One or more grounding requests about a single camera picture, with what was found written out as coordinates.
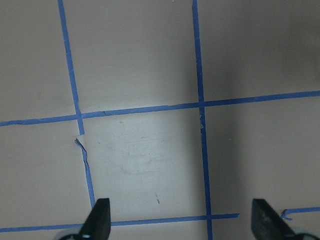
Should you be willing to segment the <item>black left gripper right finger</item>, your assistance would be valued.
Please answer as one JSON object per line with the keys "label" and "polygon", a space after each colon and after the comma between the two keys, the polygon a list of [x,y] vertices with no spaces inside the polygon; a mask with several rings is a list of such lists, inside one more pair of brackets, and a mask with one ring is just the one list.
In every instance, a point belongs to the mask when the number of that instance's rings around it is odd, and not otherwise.
{"label": "black left gripper right finger", "polygon": [[295,232],[265,199],[251,203],[251,232],[256,240],[319,240],[314,234]]}

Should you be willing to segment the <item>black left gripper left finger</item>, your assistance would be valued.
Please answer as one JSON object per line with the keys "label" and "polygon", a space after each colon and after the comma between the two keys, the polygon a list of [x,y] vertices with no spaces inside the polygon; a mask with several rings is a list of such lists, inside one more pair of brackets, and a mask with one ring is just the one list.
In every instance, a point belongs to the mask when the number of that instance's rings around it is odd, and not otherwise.
{"label": "black left gripper left finger", "polygon": [[99,198],[78,233],[56,237],[57,240],[108,240],[111,233],[109,198]]}

